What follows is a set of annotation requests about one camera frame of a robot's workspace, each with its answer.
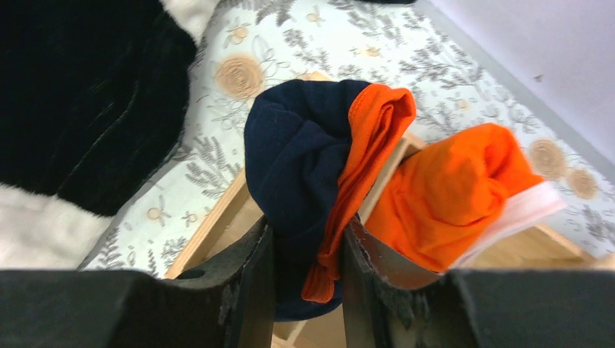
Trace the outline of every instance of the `cloth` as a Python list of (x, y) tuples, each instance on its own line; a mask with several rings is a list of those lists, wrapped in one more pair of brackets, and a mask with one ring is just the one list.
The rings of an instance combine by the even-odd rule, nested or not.
[[(369, 101), (383, 102), (382, 95), (390, 97), (389, 103), (382, 105), (385, 112), (375, 105), (363, 108)], [(314, 318), (341, 303), (339, 282), (334, 283), (325, 303), (306, 301), (301, 293), (325, 239), (329, 217), (337, 202), (347, 201), (344, 197), (338, 201), (338, 182), (343, 183), (340, 192), (345, 195), (346, 181), (360, 178), (357, 166), (365, 164), (360, 162), (360, 154), (366, 149), (359, 150), (354, 139), (359, 135), (363, 140), (356, 144), (367, 145), (363, 132), (368, 126), (357, 133), (351, 125), (364, 120), (380, 127), (383, 133), (374, 133), (379, 141), (385, 140), (383, 136), (396, 136), (397, 131), (386, 126), (399, 126), (403, 132), (409, 116), (405, 123), (382, 120), (380, 125), (376, 120), (391, 115), (391, 104), (408, 104), (409, 96), (407, 91), (356, 80), (291, 80), (256, 98), (244, 132), (246, 181), (274, 229), (277, 321)], [(371, 157), (367, 163), (380, 165)], [(363, 185), (371, 186), (368, 180)], [(356, 211), (343, 213), (352, 216)]]
[[(507, 223), (495, 232), (563, 208), (542, 183), (509, 129), (486, 123), (429, 145), (401, 164), (366, 228), (417, 265), (444, 272), (503, 215)], [(519, 195), (521, 201), (507, 204)]]
[(11, 1), (0, 268), (77, 268), (183, 133), (197, 48), (156, 0)]
[(348, 113), (352, 146), (338, 179), (339, 193), (325, 226), (317, 263), (303, 288), (303, 299), (327, 303), (333, 297), (344, 228), (415, 117), (414, 99), (405, 88), (371, 85), (352, 103)]

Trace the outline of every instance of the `orange sock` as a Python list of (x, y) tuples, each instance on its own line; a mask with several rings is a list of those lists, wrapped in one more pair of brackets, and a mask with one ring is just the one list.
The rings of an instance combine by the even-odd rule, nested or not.
[(303, 286), (304, 300), (327, 303), (333, 297), (333, 281), (339, 279), (343, 230), (415, 116), (414, 98), (405, 88), (372, 84), (352, 103), (348, 114), (352, 134), (350, 154), (337, 181), (339, 193), (327, 220), (317, 260)]
[(509, 129), (479, 125), (402, 163), (366, 228), (417, 265), (443, 272), (500, 217), (506, 199), (543, 181)]

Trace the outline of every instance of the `bed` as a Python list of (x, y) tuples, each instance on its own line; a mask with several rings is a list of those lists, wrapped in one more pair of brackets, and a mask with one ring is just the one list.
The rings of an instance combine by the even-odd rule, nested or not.
[(191, 71), (178, 152), (127, 203), (83, 268), (163, 277), (243, 166), (253, 99), (292, 78), (409, 88), (410, 131), (427, 143), (485, 122), (516, 134), (569, 206), (546, 223), (594, 257), (615, 250), (615, 186), (408, 5), (354, 0), (225, 0)]

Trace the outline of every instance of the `black velvet fabric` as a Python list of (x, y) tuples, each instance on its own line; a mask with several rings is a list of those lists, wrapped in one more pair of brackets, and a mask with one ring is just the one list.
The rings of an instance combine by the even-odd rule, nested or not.
[(0, 11), (0, 184), (115, 215), (169, 157), (196, 47), (158, 0)]

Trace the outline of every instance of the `wooden board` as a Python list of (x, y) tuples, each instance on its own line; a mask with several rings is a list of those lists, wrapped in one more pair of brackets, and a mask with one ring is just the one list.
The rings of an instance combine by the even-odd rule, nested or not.
[(615, 254), (607, 254), (600, 259), (589, 261), (585, 268), (592, 270), (615, 270)]
[(589, 253), (545, 225), (528, 228), (479, 254), (469, 268), (580, 268)]
[(273, 335), (271, 337), (271, 348), (294, 348), (294, 346), (286, 340)]
[(252, 226), (263, 216), (256, 202), (252, 197), (239, 209), (235, 218), (228, 225), (222, 236), (215, 242), (212, 249), (207, 253), (206, 260), (213, 255), (223, 251), (228, 246), (238, 241)]
[(215, 243), (248, 200), (246, 175), (245, 170), (242, 170), (192, 235), (165, 277), (177, 278), (185, 270), (205, 261)]
[(389, 180), (391, 180), (393, 173), (395, 173), (395, 170), (399, 166), (402, 159), (406, 157), (406, 150), (409, 146), (410, 146), (410, 139), (408, 138), (407, 135), (404, 135), (397, 142), (397, 146), (395, 146), (393, 153), (391, 154), (391, 156), (389, 156), (389, 159), (387, 159), (387, 161), (384, 163), (382, 170), (380, 171), (380, 173), (378, 174), (378, 177), (376, 178), (376, 182), (373, 183), (373, 186), (371, 187), (369, 194), (366, 196), (365, 200), (363, 201), (363, 204), (359, 208), (358, 214), (361, 218), (361, 221), (367, 221), (367, 219), (369, 218), (369, 215), (371, 214), (374, 207), (376, 206), (376, 203), (378, 202), (378, 199), (382, 195), (384, 188), (387, 187)]
[(417, 152), (427, 147), (427, 143), (421, 140), (418, 136), (412, 133), (406, 133), (404, 139), (408, 141), (408, 146), (405, 149), (404, 159), (413, 156)]

